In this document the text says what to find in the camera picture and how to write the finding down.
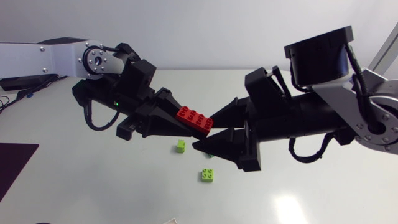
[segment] black wire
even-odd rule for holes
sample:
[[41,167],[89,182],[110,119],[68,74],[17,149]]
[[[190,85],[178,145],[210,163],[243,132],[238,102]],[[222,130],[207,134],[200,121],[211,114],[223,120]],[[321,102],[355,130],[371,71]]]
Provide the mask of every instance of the black wire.
[[294,86],[294,88],[295,88],[296,90],[301,91],[301,92],[303,92],[303,93],[310,93],[310,92],[312,92],[312,90],[301,88],[301,87],[299,87],[299,86],[296,84],[296,82],[295,82],[295,80],[294,80],[294,73],[293,73],[293,66],[292,66],[292,63],[290,63],[290,75],[292,76],[292,84],[293,84],[293,86]]
[[326,148],[328,147],[329,142],[331,141],[331,139],[333,139],[334,136],[335,136],[334,133],[327,133],[325,135],[325,137],[323,138],[321,149],[312,156],[296,155],[296,153],[294,152],[294,144],[296,142],[296,138],[291,138],[289,141],[289,152],[291,153],[293,158],[299,162],[306,163],[306,164],[315,162],[318,159],[322,158],[323,153],[326,151]]
[[97,127],[93,124],[93,120],[91,119],[91,115],[92,115],[91,100],[89,100],[83,108],[84,108],[86,124],[88,125],[89,128],[91,128],[94,131],[104,131],[104,130],[108,129],[116,122],[116,120],[118,119],[119,114],[120,114],[120,112],[117,111],[110,122],[108,122],[107,124],[105,124],[102,127]]
[[0,113],[2,113],[2,111],[3,111],[4,109],[8,108],[9,106],[11,106],[11,105],[13,105],[14,103],[16,103],[16,102],[20,101],[21,99],[23,99],[25,96],[27,96],[27,95],[29,95],[29,94],[31,94],[31,93],[35,93],[35,92],[37,92],[37,91],[40,91],[40,90],[42,90],[42,89],[44,89],[44,88],[47,88],[47,87],[48,87],[49,85],[51,85],[53,82],[56,82],[56,81],[59,81],[59,80],[63,80],[64,78],[66,78],[66,76],[64,76],[64,77],[58,77],[58,75],[51,75],[46,81],[42,82],[41,84],[39,84],[39,85],[37,85],[37,86],[35,86],[35,87],[32,87],[32,88],[28,88],[28,89],[26,89],[26,90],[21,90],[21,91],[19,91],[19,92],[17,93],[16,99],[13,100],[13,101],[11,101],[11,102],[9,101],[9,98],[8,98],[8,97],[2,96],[2,97],[6,97],[6,98],[8,99],[8,102],[0,108]]
[[349,62],[355,72],[353,75],[354,91],[358,101],[359,112],[362,118],[367,122],[369,129],[375,133],[380,131],[380,125],[377,121],[376,114],[373,110],[371,100],[369,98],[368,87],[365,82],[361,67],[355,57],[353,49],[349,44],[345,45]]

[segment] bolt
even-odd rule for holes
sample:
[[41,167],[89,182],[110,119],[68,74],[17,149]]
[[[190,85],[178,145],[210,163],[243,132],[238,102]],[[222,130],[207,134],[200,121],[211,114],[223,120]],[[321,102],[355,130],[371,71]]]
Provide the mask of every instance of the bolt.
[[385,114],[385,115],[383,115],[382,118],[383,118],[384,121],[388,121],[390,119],[390,115],[389,114]]

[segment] table surface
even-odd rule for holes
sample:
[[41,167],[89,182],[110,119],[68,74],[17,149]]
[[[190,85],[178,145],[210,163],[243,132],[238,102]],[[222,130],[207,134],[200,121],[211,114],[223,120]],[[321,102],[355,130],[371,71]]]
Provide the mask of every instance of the table surface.
[[[159,70],[151,87],[211,116],[248,95],[249,72]],[[72,95],[77,82],[54,83],[0,114],[0,142],[40,144],[0,203],[1,223],[398,223],[397,156],[332,140],[323,159],[301,164],[280,140],[261,143],[262,171],[246,173],[194,150],[194,138],[125,141],[116,125],[90,130]],[[113,114],[93,105],[98,126]],[[178,139],[184,154],[175,153]],[[314,153],[322,139],[297,139],[297,153]],[[213,183],[200,181],[202,168],[214,169]]]

